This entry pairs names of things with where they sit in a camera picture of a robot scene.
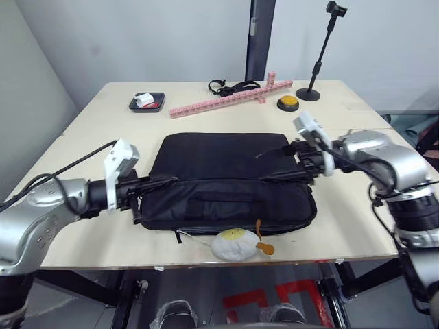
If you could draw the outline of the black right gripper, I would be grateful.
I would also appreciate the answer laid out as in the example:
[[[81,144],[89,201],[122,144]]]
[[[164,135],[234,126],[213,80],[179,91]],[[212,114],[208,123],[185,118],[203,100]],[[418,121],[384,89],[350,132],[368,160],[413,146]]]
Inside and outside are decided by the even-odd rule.
[[[323,174],[324,162],[321,151],[306,141],[296,139],[290,144],[270,149],[255,156],[257,160],[276,160],[284,157],[297,158],[297,167],[268,167],[260,180],[276,182],[306,182],[314,185],[314,179]]]

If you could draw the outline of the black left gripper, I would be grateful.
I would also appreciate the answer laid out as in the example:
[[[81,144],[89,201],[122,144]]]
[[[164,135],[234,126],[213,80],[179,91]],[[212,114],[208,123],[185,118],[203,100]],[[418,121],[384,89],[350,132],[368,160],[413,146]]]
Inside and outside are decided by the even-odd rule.
[[[172,175],[149,175],[138,178],[136,171],[131,171],[126,177],[121,177],[116,185],[117,209],[130,210],[133,224],[140,224],[139,196],[155,191],[160,187],[159,184],[175,181],[178,181],[178,177]]]

